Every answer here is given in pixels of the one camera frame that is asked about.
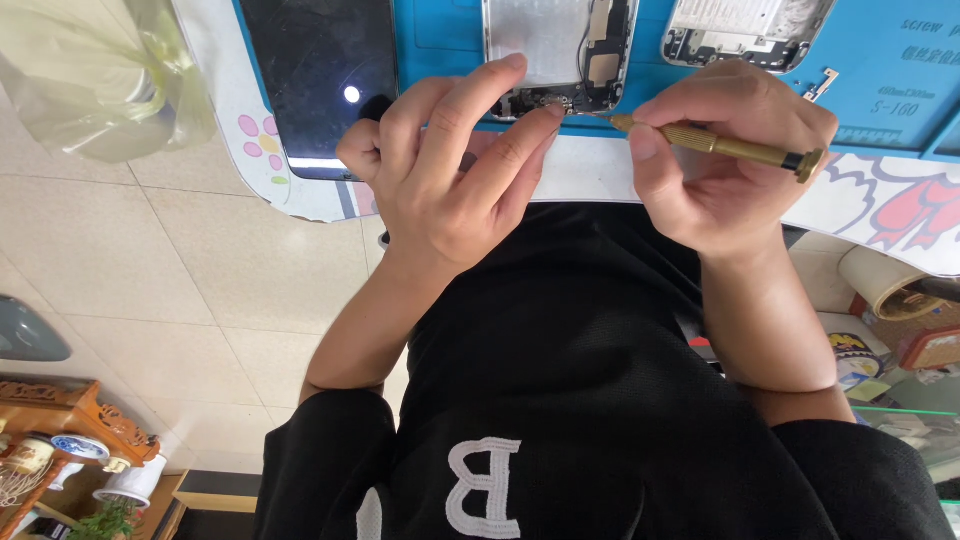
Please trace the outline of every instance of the blue and white porcelain plate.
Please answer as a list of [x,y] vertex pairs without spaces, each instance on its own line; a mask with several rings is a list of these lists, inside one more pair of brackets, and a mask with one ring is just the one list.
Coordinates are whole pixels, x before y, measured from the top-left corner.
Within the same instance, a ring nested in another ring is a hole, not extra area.
[[50,440],[55,447],[77,457],[104,459],[110,457],[110,450],[104,443],[82,435],[57,435]]

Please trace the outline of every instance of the hand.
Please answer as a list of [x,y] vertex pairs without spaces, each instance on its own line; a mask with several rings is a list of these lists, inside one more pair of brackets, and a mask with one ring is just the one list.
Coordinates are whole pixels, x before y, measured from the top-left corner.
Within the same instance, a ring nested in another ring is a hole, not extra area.
[[523,79],[526,67],[523,55],[514,54],[465,79],[424,79],[380,122],[360,120],[344,135],[337,157],[370,185],[390,231],[384,264],[452,280],[519,225],[563,121],[562,107],[524,115],[468,172],[458,169],[476,123]]
[[684,182],[669,143],[650,126],[709,123],[718,135],[804,153],[827,148],[837,131],[828,110],[740,60],[714,62],[676,83],[634,119],[642,122],[630,132],[637,195],[658,231],[706,258],[748,257],[781,238],[780,218],[811,183],[798,184],[790,171],[699,153]]

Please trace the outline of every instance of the beige tile floor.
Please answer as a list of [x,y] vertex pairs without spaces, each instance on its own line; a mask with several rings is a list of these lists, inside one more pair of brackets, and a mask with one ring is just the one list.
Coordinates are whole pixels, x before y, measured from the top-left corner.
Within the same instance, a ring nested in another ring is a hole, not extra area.
[[[258,473],[264,435],[293,413],[313,349],[382,257],[383,230],[375,217],[319,225],[272,209],[218,136],[117,165],[52,157],[0,99],[0,293],[73,350],[0,371],[100,380],[160,435],[171,470]],[[793,252],[817,308],[849,305],[836,264],[850,247],[811,235]],[[403,369],[387,382],[394,411],[406,382]]]

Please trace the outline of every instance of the smartphone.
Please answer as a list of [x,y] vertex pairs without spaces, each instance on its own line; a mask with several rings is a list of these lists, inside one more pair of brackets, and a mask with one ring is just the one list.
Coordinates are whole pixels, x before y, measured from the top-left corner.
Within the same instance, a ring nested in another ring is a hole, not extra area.
[[774,74],[809,53],[836,0],[678,0],[663,58],[683,67],[739,58]]
[[397,97],[391,0],[239,0],[290,170],[356,180],[337,143]]
[[484,57],[527,57],[527,74],[491,108],[502,120],[559,104],[606,112],[623,97],[640,0],[484,0]]

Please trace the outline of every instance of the black t-shirt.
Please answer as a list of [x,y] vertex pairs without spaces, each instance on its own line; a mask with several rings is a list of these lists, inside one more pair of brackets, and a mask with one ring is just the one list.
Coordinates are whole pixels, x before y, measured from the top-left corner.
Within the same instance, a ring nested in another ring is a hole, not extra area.
[[662,237],[610,207],[528,212],[447,289],[412,336],[399,431],[344,390],[270,433],[256,538],[953,538],[898,439],[767,427],[686,345],[695,277],[663,268],[689,254],[644,258]]

